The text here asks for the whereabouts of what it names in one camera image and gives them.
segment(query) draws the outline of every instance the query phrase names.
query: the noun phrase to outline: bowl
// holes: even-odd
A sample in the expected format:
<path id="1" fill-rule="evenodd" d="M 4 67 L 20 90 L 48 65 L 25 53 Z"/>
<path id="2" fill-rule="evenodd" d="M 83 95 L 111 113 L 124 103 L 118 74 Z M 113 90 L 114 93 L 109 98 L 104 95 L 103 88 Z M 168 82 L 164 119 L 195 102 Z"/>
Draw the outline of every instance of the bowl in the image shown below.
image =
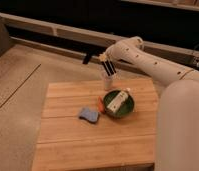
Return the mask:
<path id="1" fill-rule="evenodd" d="M 114 118 L 122 118 L 122 117 L 129 115 L 130 113 L 133 112 L 134 107 L 135 107 L 135 102 L 134 102 L 133 98 L 129 95 L 128 99 L 121 105 L 121 107 L 119 108 L 119 110 L 116 113 L 112 113 L 107 109 L 107 106 L 109 105 L 109 103 L 117 96 L 117 94 L 120 91 L 121 90 L 110 91 L 103 98 L 103 104 L 105 106 L 106 114 L 108 114 Z"/>

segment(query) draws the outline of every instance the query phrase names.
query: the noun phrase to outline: floor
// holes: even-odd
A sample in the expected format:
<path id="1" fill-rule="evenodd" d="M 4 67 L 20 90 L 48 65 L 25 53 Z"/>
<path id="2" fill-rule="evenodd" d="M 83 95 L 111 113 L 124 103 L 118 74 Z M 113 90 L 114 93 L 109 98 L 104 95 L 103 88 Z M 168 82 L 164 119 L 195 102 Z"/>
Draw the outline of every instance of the floor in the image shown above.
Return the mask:
<path id="1" fill-rule="evenodd" d="M 0 58 L 0 171 L 30 171 L 47 85 L 100 80 L 101 66 L 15 45 Z M 118 70 L 119 78 L 145 77 Z M 155 82 L 160 95 L 163 87 Z"/>

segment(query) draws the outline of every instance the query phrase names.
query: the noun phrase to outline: wooden cutting board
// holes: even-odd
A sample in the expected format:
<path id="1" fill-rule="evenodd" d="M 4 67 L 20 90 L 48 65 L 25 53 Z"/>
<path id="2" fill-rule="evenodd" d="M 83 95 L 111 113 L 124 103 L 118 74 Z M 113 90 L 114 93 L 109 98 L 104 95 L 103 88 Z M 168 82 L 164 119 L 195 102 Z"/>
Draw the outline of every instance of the wooden cutting board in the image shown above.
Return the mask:
<path id="1" fill-rule="evenodd" d="M 158 96 L 152 80 L 115 80 L 131 88 L 135 110 L 122 119 L 101 115 L 97 124 L 78 119 L 83 107 L 97 110 L 107 92 L 101 81 L 52 83 L 48 87 L 32 171 L 64 171 L 154 163 Z"/>

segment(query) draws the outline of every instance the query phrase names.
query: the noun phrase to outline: carrot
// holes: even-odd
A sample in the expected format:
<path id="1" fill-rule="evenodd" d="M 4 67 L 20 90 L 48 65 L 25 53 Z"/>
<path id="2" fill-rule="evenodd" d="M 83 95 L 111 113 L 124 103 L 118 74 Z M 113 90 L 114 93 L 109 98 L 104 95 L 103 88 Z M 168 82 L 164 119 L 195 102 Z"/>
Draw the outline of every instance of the carrot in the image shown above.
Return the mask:
<path id="1" fill-rule="evenodd" d="M 105 112 L 105 107 L 102 101 L 101 97 L 98 97 L 98 110 L 100 113 L 104 113 Z"/>

